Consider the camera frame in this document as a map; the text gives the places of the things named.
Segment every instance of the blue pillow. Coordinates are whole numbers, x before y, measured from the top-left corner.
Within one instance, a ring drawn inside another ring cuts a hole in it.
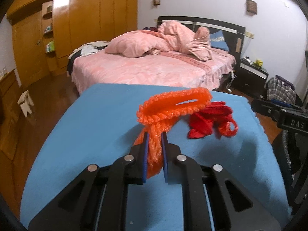
[[[221,30],[210,35],[210,42],[212,48],[222,49],[229,52],[229,47],[224,41],[224,35]]]

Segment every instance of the plaid bag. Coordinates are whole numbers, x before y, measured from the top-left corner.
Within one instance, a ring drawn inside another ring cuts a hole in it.
[[[296,93],[291,87],[284,85],[284,82],[272,77],[267,82],[266,97],[268,100],[275,99],[288,104],[295,104]]]

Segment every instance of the red cloth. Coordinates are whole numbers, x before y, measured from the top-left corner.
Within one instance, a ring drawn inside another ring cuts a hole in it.
[[[238,125],[232,118],[232,109],[225,104],[225,102],[212,102],[204,110],[192,114],[189,119],[191,130],[188,133],[188,138],[196,139],[209,136],[213,133],[213,127],[217,127],[221,136],[235,136]],[[234,130],[230,129],[230,123],[233,123]]]

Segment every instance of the triangular cutout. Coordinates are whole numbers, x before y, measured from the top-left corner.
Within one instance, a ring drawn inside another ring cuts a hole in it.
[[[252,203],[231,181],[227,180],[225,184],[236,212],[241,212],[252,207]]]
[[[76,206],[76,203],[81,195],[82,189],[84,188],[85,181],[81,180],[70,192],[67,193],[60,201],[59,207],[73,212]]]

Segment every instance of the black headboard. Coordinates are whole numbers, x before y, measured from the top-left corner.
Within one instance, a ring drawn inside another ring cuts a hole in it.
[[[190,28],[193,32],[196,32],[197,29],[201,26],[206,26],[210,30],[211,34],[222,30],[224,34],[224,39],[230,50],[229,53],[235,57],[238,63],[243,48],[245,27],[213,19],[181,16],[158,17],[157,27],[161,25],[164,21],[171,20],[180,22],[181,24]]]

